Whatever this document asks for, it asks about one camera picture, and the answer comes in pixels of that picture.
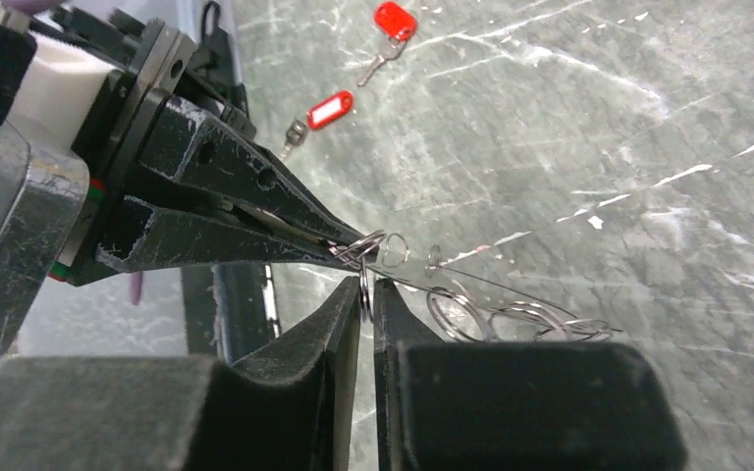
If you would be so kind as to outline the key with red label fob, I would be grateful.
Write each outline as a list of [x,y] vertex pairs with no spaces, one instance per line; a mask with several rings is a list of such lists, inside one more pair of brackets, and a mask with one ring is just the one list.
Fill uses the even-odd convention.
[[350,112],[354,97],[348,90],[340,90],[310,108],[304,118],[294,118],[285,133],[285,141],[279,154],[281,160],[303,145],[311,131],[320,131]]

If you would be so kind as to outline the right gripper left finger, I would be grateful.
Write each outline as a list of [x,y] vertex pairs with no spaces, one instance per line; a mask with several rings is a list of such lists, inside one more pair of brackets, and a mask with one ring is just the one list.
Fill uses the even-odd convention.
[[209,356],[0,360],[0,470],[345,470],[360,283],[227,365]]

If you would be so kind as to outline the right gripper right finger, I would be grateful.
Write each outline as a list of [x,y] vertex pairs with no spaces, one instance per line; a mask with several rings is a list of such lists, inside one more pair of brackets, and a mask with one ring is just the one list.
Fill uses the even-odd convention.
[[617,342],[447,342],[373,290],[383,470],[681,470],[650,363]]

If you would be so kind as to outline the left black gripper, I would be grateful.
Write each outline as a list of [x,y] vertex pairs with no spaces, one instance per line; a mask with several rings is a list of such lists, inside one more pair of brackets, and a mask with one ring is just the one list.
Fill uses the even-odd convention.
[[333,267],[332,245],[363,238],[252,142],[233,41],[218,17],[201,17],[195,36],[131,16],[54,23],[61,39],[113,69],[73,143],[90,188],[52,279],[84,286],[244,262]]

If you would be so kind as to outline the key with red tag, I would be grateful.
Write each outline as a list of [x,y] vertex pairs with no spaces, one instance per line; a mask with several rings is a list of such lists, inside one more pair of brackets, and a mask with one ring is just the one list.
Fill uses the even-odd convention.
[[366,86],[383,64],[397,59],[417,30],[415,16],[394,1],[381,3],[374,11],[373,20],[385,38],[376,56],[358,80],[358,87]]

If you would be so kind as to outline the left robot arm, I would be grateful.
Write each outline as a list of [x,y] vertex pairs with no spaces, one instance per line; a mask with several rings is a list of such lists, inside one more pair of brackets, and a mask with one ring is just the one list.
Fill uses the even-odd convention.
[[0,356],[48,279],[308,263],[362,233],[254,140],[222,1],[47,19],[0,1]]

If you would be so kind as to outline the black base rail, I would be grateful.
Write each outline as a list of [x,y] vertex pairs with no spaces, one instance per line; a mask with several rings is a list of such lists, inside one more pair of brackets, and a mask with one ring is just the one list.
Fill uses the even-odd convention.
[[181,279],[190,354],[233,364],[281,334],[270,266],[188,267]]

